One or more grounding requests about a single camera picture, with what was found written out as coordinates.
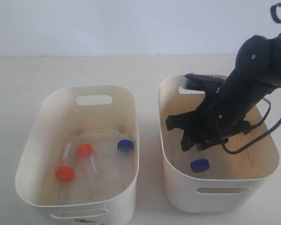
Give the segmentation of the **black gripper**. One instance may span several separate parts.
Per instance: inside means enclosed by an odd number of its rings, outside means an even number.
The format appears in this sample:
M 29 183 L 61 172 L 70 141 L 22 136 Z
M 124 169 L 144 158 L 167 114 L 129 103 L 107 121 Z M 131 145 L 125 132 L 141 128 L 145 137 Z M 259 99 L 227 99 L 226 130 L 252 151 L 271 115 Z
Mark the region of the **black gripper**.
M 255 128 L 245 116 L 273 89 L 265 82 L 229 75 L 217 90 L 204 91 L 205 97 L 195 110 L 168 116 L 166 127 L 183 130 L 182 151 L 193 146 L 197 150 L 206 150 L 224 145 L 229 137 L 247 134 Z

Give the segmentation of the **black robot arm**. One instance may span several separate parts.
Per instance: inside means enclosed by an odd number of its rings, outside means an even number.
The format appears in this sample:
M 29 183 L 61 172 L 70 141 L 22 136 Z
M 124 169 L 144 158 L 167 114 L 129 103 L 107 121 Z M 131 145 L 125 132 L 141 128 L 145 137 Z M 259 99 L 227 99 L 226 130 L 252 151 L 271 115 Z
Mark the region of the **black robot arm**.
M 281 88 L 281 34 L 273 39 L 255 35 L 245 41 L 227 78 L 191 73 L 184 76 L 182 87 L 205 93 L 195 110 L 166 119 L 168 130 L 183 130 L 182 151 L 193 146 L 205 150 L 251 132 L 255 126 L 245 120 L 246 114 Z

